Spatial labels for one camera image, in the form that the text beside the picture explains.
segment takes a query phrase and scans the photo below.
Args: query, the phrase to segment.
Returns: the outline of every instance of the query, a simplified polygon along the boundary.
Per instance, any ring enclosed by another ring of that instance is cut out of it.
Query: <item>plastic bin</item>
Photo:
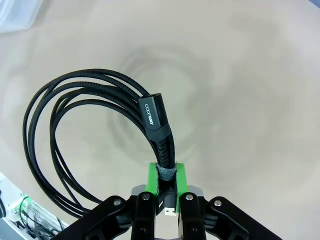
[[[30,28],[43,0],[0,0],[0,34]]]

